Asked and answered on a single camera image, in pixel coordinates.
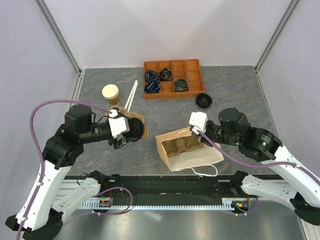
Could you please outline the brown paper bag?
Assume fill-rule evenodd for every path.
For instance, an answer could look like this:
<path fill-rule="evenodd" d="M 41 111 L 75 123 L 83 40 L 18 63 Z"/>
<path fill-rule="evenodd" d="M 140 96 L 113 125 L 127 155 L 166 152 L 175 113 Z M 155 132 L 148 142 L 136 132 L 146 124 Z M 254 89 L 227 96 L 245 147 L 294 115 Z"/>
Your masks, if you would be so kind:
<path fill-rule="evenodd" d="M 194 174 L 201 177 L 216 177 L 219 171 L 215 164 L 222 162 L 224 160 L 224 157 L 222 153 L 217 149 L 215 149 L 214 147 L 209 147 L 204 143 L 203 147 L 198 150 L 182 152 L 177 156 L 168 158 L 163 143 L 173 139 L 188 136 L 193 136 L 188 127 L 157 135 L 155 137 L 155 142 L 158 154 L 162 161 L 172 172 L 190 169 Z M 196 168 L 199 167 L 212 167 L 214 169 L 214 173 L 206 174 L 197 172 Z"/>

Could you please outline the brown paper coffee cup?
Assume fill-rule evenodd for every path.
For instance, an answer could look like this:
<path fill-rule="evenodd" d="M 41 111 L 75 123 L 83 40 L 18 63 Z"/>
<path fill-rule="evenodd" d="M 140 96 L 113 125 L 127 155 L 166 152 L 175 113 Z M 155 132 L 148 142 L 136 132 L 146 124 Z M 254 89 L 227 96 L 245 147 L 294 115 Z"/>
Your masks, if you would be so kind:
<path fill-rule="evenodd" d="M 149 134 L 149 129 L 145 123 L 142 123 L 140 140 L 145 139 Z"/>

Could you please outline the black plastic cup lid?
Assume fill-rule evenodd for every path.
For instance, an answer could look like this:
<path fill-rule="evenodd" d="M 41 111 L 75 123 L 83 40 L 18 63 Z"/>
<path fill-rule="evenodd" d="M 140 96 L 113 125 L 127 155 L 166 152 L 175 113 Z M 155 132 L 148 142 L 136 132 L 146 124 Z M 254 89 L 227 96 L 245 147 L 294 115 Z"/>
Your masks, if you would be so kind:
<path fill-rule="evenodd" d="M 145 125 L 138 118 L 130 118 L 128 120 L 129 131 L 124 134 L 128 142 L 137 142 L 143 138 L 145 133 Z"/>

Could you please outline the pulp cardboard cup carrier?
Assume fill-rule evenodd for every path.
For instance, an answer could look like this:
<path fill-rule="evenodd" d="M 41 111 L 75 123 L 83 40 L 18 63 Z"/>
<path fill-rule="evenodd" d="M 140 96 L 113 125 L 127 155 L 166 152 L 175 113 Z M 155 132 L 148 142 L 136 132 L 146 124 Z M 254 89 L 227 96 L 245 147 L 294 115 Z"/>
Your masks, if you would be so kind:
<path fill-rule="evenodd" d="M 162 145 L 168 158 L 172 158 L 184 152 L 201 149 L 204 144 L 194 136 L 185 136 L 165 141 Z"/>

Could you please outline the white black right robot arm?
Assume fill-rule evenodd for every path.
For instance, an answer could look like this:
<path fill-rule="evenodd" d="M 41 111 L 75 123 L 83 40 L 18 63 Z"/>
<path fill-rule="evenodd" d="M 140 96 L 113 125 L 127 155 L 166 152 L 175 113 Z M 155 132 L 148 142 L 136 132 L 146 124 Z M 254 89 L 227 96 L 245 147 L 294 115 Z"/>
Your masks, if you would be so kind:
<path fill-rule="evenodd" d="M 247 116 L 235 107 L 222 110 L 217 125 L 204 112 L 192 112 L 190 130 L 199 141 L 215 148 L 228 159 L 244 162 L 223 151 L 220 145 L 235 146 L 241 154 L 256 161 L 249 168 L 269 168 L 281 176 L 288 186 L 269 183 L 243 171 L 237 171 L 229 184 L 235 197 L 244 193 L 266 198 L 291 209 L 300 219 L 320 224 L 320 178 L 299 162 L 269 130 L 251 126 Z"/>

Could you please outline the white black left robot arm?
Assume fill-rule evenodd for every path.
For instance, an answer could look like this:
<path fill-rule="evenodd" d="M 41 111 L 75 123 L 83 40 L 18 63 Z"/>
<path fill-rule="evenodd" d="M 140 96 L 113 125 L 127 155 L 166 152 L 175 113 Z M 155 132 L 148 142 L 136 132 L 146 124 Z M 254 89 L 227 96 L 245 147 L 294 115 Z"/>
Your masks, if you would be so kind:
<path fill-rule="evenodd" d="M 44 149 L 38 150 L 40 168 L 31 193 L 21 210 L 5 222 L 17 233 L 17 239 L 52 240 L 84 202 L 109 193 L 107 176 L 93 171 L 72 192 L 54 200 L 65 176 L 84 152 L 85 144 L 107 141 L 114 149 L 119 149 L 143 137 L 144 122 L 129 115 L 124 108 L 108 110 L 100 119 L 96 119 L 93 109 L 91 104 L 75 103 Z"/>

